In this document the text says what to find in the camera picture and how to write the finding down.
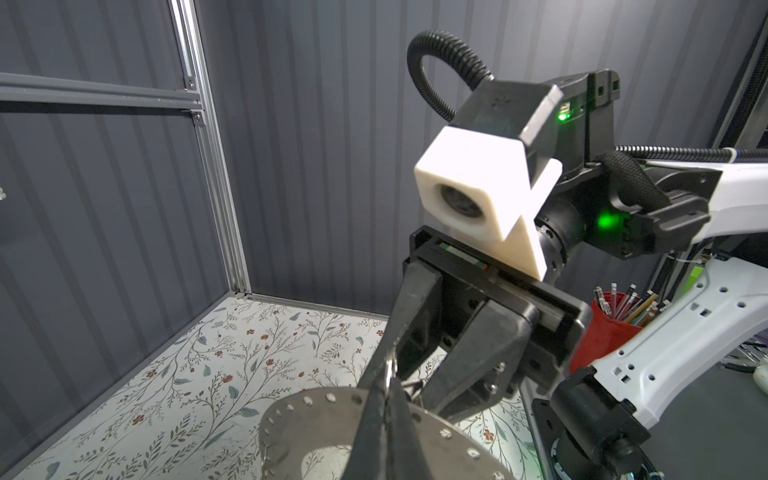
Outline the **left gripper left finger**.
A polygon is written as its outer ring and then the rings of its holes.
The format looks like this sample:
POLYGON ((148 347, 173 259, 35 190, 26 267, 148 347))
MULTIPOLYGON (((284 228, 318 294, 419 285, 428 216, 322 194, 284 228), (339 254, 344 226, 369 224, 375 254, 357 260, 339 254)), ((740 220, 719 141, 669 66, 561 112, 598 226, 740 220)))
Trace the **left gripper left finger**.
POLYGON ((390 379, 368 392, 342 479, 386 479, 386 400, 390 379))

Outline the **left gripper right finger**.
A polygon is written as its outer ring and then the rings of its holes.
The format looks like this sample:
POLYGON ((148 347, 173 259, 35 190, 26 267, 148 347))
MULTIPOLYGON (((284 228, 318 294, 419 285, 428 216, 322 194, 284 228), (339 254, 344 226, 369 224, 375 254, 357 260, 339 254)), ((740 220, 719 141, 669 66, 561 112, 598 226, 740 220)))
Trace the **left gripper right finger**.
POLYGON ((386 400, 386 478, 432 479, 402 384, 391 379, 386 400))

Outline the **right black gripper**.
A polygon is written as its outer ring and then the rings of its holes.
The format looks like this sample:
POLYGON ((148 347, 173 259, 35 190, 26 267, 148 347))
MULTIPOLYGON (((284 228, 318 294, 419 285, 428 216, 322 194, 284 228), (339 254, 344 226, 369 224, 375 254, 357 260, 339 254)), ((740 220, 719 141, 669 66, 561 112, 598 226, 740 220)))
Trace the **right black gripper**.
POLYGON ((422 407, 456 423, 496 405, 525 379, 550 393, 593 314, 587 303, 428 226, 409 238, 402 283, 358 387, 395 355, 407 380, 438 348, 422 407))

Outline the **metal perforated ring disc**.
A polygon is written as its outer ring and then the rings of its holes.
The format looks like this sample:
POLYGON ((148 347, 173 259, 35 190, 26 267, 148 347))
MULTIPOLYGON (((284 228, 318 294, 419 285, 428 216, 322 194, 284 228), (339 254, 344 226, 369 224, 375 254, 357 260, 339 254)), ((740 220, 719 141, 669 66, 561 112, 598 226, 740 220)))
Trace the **metal perforated ring disc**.
POLYGON ((316 388, 273 403, 258 435, 261 476, 301 479, 312 453, 349 450, 341 479, 510 479, 512 472, 401 389, 316 388))

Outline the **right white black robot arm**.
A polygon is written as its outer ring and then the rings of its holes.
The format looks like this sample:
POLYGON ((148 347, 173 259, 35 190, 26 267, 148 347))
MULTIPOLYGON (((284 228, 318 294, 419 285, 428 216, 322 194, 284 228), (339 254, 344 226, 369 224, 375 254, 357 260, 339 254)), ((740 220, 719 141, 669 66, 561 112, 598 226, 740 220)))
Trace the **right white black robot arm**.
POLYGON ((551 477, 661 478, 663 412, 767 327, 766 151, 616 144, 611 69, 503 81, 441 30, 406 63, 445 122, 414 169, 444 230, 411 235, 345 476, 503 478, 424 421, 450 438, 531 382, 551 477))

